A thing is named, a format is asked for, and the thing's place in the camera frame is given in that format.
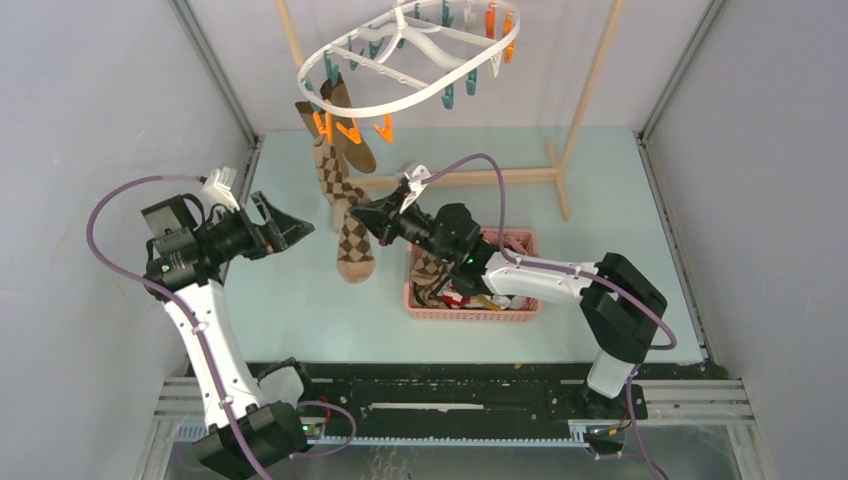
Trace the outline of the brown argyle sock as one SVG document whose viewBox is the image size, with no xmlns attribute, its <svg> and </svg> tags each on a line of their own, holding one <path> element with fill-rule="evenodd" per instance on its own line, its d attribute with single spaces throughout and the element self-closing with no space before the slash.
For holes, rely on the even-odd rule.
<svg viewBox="0 0 848 480">
<path fill-rule="evenodd" d="M 439 297 L 447 285 L 449 266 L 441 259 L 422 252 L 413 262 L 410 273 L 410 287 L 413 299 L 418 307 L 447 309 L 448 303 Z"/>
<path fill-rule="evenodd" d="M 338 234 L 336 267 L 349 284 L 367 281 L 374 273 L 376 259 L 365 225 L 351 214 L 351 208 L 370 200 L 343 172 L 335 148 L 324 134 L 313 142 L 313 160 L 322 196 L 333 209 L 333 227 Z"/>
</svg>

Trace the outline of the pink green patterned sock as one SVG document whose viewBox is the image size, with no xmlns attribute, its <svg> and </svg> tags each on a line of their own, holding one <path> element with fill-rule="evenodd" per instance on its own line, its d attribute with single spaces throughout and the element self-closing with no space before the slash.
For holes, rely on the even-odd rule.
<svg viewBox="0 0 848 480">
<path fill-rule="evenodd" d="M 496 229 L 484 229 L 482 239 L 494 246 L 502 243 L 505 249 L 520 255 L 533 254 L 535 249 L 533 234 L 526 230 L 505 230 L 501 236 L 498 236 Z"/>
</svg>

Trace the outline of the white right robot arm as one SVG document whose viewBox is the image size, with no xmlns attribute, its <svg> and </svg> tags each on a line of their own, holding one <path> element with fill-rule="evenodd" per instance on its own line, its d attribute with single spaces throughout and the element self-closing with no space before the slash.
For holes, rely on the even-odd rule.
<svg viewBox="0 0 848 480">
<path fill-rule="evenodd" d="M 381 245 L 401 238 L 438 259 L 464 297 L 576 300 L 600 348 L 581 392 L 583 408 L 593 417 L 606 418 L 620 407 L 625 384 L 658 347 L 657 331 L 668 338 L 665 349 L 677 344 L 662 320 L 664 295 L 620 254 L 586 263 L 522 255 L 507 249 L 502 238 L 486 241 L 463 204 L 446 204 L 429 215 L 415 204 L 403 207 L 398 192 L 354 206 L 351 214 Z"/>
</svg>

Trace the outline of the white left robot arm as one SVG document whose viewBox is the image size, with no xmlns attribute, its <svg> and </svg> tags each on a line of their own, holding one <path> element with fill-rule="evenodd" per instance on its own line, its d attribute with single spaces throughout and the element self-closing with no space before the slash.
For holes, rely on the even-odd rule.
<svg viewBox="0 0 848 480">
<path fill-rule="evenodd" d="M 307 450 L 299 416 L 314 408 L 316 390 L 293 357 L 252 375 L 231 328 L 221 267 L 283 252 L 314 227 L 260 191 L 251 195 L 260 224 L 240 207 L 197 222 L 187 205 L 196 200 L 179 195 L 143 209 L 152 232 L 145 288 L 176 326 L 200 388 L 207 433 L 193 443 L 194 455 L 228 479 L 248 479 Z"/>
</svg>

